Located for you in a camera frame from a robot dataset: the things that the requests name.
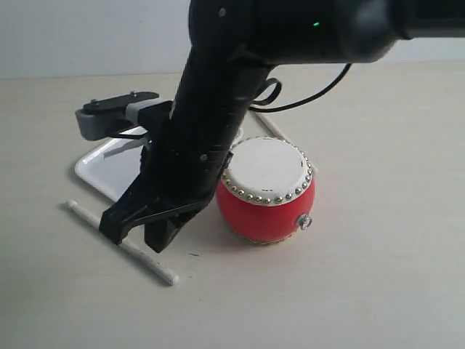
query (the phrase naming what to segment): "red drum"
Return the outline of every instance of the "red drum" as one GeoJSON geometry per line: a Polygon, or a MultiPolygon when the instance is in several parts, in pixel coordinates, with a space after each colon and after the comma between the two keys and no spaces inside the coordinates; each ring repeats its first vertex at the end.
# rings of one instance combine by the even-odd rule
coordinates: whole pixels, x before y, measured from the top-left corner
{"type": "Polygon", "coordinates": [[[307,229],[315,181],[305,154],[271,137],[247,139],[231,151],[234,156],[217,188],[217,202],[232,230],[271,244],[307,229]]]}

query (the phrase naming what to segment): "table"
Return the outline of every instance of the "table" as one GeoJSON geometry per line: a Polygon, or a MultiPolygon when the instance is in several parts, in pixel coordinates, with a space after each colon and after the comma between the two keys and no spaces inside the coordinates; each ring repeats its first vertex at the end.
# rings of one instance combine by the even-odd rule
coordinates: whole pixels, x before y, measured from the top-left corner
{"type": "MultiPolygon", "coordinates": [[[[339,69],[277,69],[276,105],[339,69]]],[[[172,97],[178,81],[0,81],[2,348],[463,345],[465,63],[356,65],[329,95],[272,116],[320,170],[312,227],[250,246],[212,203],[158,256],[182,278],[166,287],[60,203],[110,204],[73,173],[99,145],[81,139],[74,110],[132,89],[172,97]]]]}

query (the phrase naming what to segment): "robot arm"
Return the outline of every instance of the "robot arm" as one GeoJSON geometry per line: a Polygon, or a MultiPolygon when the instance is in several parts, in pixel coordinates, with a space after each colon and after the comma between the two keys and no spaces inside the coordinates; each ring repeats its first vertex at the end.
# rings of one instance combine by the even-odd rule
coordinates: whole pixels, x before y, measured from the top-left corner
{"type": "Polygon", "coordinates": [[[192,0],[189,32],[174,101],[153,102],[157,96],[144,92],[76,113],[89,140],[135,125],[147,130],[140,174],[100,223],[115,244],[144,225],[145,243],[162,252],[209,204],[236,132],[275,67],[371,63],[398,40],[465,36],[465,2],[192,0]],[[134,107],[140,103],[145,108],[134,107]]]}

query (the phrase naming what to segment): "drumstick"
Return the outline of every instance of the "drumstick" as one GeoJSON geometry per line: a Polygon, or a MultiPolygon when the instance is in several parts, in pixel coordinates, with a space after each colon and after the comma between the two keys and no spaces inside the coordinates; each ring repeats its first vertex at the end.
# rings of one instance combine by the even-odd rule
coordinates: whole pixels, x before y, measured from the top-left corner
{"type": "MultiPolygon", "coordinates": [[[[97,230],[99,229],[100,219],[95,216],[95,214],[79,205],[76,201],[66,201],[66,207],[76,213],[76,215],[78,215],[84,222],[87,222],[90,226],[97,230]]],[[[171,286],[177,284],[179,281],[179,276],[174,271],[154,260],[147,252],[142,251],[127,238],[118,246],[127,252],[132,258],[142,263],[147,269],[160,276],[171,286]]]]}
{"type": "MultiPolygon", "coordinates": [[[[273,137],[276,137],[276,138],[280,138],[282,140],[285,140],[289,143],[293,143],[291,142],[291,140],[284,134],[283,131],[280,130],[280,128],[278,127],[277,124],[275,124],[273,121],[271,121],[271,119],[262,114],[262,113],[257,113],[255,111],[250,111],[250,113],[252,114],[252,116],[258,121],[260,122],[265,129],[268,130],[268,132],[273,136],[273,137]]],[[[313,171],[315,174],[318,173],[318,168],[313,164],[312,164],[312,167],[313,167],[313,171]]]]}

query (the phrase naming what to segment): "white tray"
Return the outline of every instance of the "white tray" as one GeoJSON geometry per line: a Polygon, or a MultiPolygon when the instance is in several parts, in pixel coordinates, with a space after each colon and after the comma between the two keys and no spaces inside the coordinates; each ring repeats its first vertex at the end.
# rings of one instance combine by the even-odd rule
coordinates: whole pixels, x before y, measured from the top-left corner
{"type": "MultiPolygon", "coordinates": [[[[140,135],[145,130],[137,127],[124,133],[140,135]]],[[[243,135],[240,128],[234,143],[239,142],[243,135]]],[[[110,200],[117,201],[139,174],[141,147],[111,155],[128,142],[130,140],[114,139],[94,149],[76,163],[76,174],[110,200]]]]}

